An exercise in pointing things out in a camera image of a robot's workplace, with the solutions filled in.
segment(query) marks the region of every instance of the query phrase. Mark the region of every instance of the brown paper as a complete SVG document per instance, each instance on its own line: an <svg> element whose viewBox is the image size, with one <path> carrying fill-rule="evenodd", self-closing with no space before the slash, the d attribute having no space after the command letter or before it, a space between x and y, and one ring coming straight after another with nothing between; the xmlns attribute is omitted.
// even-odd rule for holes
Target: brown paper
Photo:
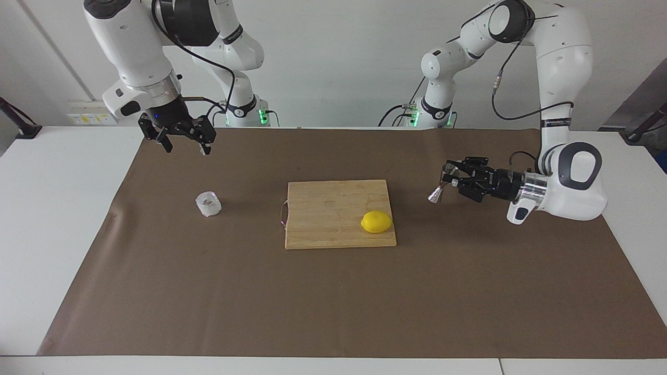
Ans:
<svg viewBox="0 0 667 375"><path fill-rule="evenodd" d="M667 357L603 218L514 226L508 202L426 199L447 159L507 167L537 131L221 129L209 157L173 142L141 145L40 355ZM338 179L387 180L397 247L284 250L287 183Z"/></svg>

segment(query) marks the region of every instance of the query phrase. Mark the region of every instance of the lemon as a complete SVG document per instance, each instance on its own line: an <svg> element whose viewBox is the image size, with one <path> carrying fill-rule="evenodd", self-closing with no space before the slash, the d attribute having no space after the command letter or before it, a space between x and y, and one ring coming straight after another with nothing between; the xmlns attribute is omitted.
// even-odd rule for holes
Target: lemon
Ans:
<svg viewBox="0 0 667 375"><path fill-rule="evenodd" d="M368 233L378 234L392 226L392 219L382 211L370 211L362 219L362 228Z"/></svg>

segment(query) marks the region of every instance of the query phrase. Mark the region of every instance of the power socket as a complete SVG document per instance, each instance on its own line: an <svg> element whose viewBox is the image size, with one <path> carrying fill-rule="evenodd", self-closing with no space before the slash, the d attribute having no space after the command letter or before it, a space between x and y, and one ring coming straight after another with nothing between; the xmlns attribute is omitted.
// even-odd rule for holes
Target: power socket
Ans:
<svg viewBox="0 0 667 375"><path fill-rule="evenodd" d="M83 112L83 108L72 108L72 111L67 114L74 125L85 125L85 122L83 122L83 118L81 117L81 112Z"/></svg>
<svg viewBox="0 0 667 375"><path fill-rule="evenodd" d="M104 102L70 101L72 110L68 114L75 125L117 125L118 122L107 109Z"/></svg>

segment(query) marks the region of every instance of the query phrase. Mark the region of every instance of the white table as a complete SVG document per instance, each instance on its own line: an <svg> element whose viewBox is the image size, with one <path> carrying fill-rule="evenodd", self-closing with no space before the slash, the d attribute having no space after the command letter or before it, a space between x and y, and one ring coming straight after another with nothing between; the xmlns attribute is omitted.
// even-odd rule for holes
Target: white table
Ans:
<svg viewBox="0 0 667 375"><path fill-rule="evenodd" d="M667 176L615 133L572 138L602 152L604 217L667 322ZM667 374L667 360L32 357L140 141L136 127L47 127L0 157L0 374Z"/></svg>

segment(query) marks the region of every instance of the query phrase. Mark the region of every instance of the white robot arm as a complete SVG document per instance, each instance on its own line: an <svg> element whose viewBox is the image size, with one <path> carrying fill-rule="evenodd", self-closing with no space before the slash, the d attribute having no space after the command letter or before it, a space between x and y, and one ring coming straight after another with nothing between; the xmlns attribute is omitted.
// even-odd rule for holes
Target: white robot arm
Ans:
<svg viewBox="0 0 667 375"><path fill-rule="evenodd" d="M167 134L184 135L199 142L204 153L215 139L208 118L192 119L185 106L180 76L162 50L174 43L229 67L206 65L224 92L233 87L229 103L223 103L233 112L228 113L230 125L268 125L260 111L266 110L266 102L241 73L261 67L264 52L239 24L231 0L85 0L83 6L97 42L120 76L102 95L105 105L118 118L146 111L139 120L146 138L171 151Z"/></svg>
<svg viewBox="0 0 667 375"><path fill-rule="evenodd" d="M542 117L542 150L536 167L541 173L492 169L483 157L449 160L443 167L442 183L430 200L436 203L442 187L452 183L462 195L477 202L486 194L511 201L508 220L514 224L522 224L533 210L573 220L597 218L608 200L598 177L602 157L588 143L569 143L574 99L592 72L590 32L579 10L559 4L530 7L522 0L490 3L462 25L459 38L422 59L429 85L424 97L418 99L414 126L442 127L452 108L454 75L472 66L498 42L534 45L536 49L542 106L537 111ZM502 69L492 100L501 78ZM470 177L460 177L460 172Z"/></svg>

